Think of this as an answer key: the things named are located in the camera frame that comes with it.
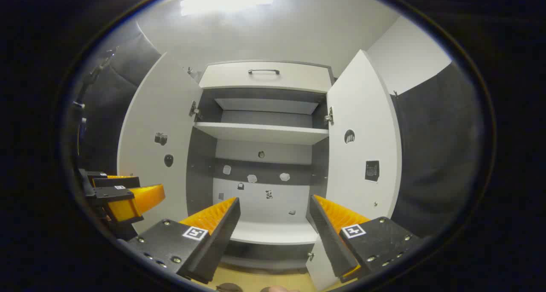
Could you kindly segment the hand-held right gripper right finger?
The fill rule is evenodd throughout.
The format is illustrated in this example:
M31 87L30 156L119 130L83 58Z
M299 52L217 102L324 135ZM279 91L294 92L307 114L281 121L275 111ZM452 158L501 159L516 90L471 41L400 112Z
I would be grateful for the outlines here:
M341 282L380 272L424 242L390 218L369 220L318 195L310 197L309 211L333 274Z

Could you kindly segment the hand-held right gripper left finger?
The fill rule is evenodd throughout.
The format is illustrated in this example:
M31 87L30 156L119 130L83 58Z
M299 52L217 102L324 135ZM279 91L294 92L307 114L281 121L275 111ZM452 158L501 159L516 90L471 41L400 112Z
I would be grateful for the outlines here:
M160 220L128 241L127 248L170 277L209 283L240 215L240 199L232 197L182 221Z

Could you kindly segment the white shoe cabinet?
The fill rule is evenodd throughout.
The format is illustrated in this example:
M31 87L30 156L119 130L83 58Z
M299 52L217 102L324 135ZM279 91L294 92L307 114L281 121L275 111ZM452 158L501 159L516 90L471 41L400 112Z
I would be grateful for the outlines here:
M305 208L302 192L281 190L273 195L270 206L265 196L258 195L264 186L254 183L238 194L243 219L238 222L232 238L239 242L258 245L303 245L313 243L317 234L305 219L305 213L296 211L296 223L288 223L288 207Z

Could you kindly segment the white cabinet door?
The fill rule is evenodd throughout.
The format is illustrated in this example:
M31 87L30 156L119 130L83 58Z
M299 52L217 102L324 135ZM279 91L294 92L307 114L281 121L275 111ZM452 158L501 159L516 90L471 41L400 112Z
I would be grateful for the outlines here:
M332 126L324 123L330 107ZM401 135L390 94L365 51L357 51L327 92L314 124L325 126L329 137L312 147L310 197L369 220L390 218L401 183ZM306 268L316 290L340 283L319 236L311 251L315 256Z
M144 186L162 184L165 199L133 224L142 233L160 220L188 216L186 171L195 118L189 115L202 90L171 53L154 63L136 90L122 125L117 173L138 176Z

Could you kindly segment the white cabinet shelf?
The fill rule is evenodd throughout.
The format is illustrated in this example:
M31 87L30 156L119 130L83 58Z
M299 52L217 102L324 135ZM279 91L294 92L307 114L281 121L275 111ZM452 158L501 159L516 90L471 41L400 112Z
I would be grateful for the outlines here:
M217 122L195 122L194 127L219 140L269 144L313 145L329 137L328 130L311 127Z

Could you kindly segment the white cabinet drawer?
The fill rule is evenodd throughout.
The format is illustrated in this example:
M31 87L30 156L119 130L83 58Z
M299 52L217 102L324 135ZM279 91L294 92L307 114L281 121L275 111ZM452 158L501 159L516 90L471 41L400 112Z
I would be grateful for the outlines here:
M275 69L280 75L247 73ZM199 81L203 89L257 87L327 93L335 82L330 66L302 61L240 60L207 65Z

